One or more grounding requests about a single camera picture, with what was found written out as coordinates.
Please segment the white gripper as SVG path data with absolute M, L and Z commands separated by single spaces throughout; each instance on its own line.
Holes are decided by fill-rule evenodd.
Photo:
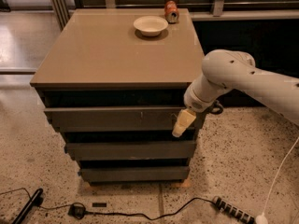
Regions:
M 187 107 L 178 113 L 172 135 L 181 137 L 196 119 L 196 113 L 203 113 L 211 107 L 216 99 L 224 94 L 224 89 L 212 83 L 193 82 L 184 94 L 184 104 Z

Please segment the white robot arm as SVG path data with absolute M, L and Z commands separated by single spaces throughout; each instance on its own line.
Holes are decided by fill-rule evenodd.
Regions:
M 242 51 L 216 49 L 202 61 L 202 73 L 184 94 L 185 108 L 174 125 L 172 134 L 180 137 L 223 94 L 238 90 L 299 124 L 299 79 L 255 66 L 253 57 Z

